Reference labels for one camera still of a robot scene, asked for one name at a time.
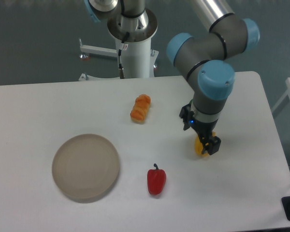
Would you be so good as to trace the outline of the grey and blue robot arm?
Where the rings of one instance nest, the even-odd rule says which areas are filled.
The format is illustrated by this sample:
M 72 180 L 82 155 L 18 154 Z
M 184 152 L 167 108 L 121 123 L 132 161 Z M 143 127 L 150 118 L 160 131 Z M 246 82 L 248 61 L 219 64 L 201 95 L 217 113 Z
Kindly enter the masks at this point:
M 85 6 L 93 21 L 107 20 L 116 42 L 119 77 L 152 77 L 155 58 L 151 39 L 158 21 L 145 1 L 86 0 Z M 194 91 L 193 99 L 179 114 L 184 129 L 196 131 L 200 154 L 212 155 L 221 144 L 213 130 L 235 77 L 225 60 L 254 48 L 260 31 L 253 20 L 238 18 L 223 0 L 193 0 L 191 6 L 208 30 L 207 37 L 196 40 L 189 33 L 180 33 L 169 41 L 166 53 Z

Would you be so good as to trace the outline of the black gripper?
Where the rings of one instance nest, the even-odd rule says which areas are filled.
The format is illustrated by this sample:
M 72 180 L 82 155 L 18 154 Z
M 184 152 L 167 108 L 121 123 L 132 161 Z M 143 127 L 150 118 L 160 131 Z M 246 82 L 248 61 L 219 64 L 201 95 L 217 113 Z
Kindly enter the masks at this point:
M 197 110 L 193 103 L 184 105 L 179 113 L 183 121 L 183 130 L 195 130 L 203 146 L 201 154 L 213 155 L 219 151 L 221 139 L 213 135 L 219 114 L 207 115 Z

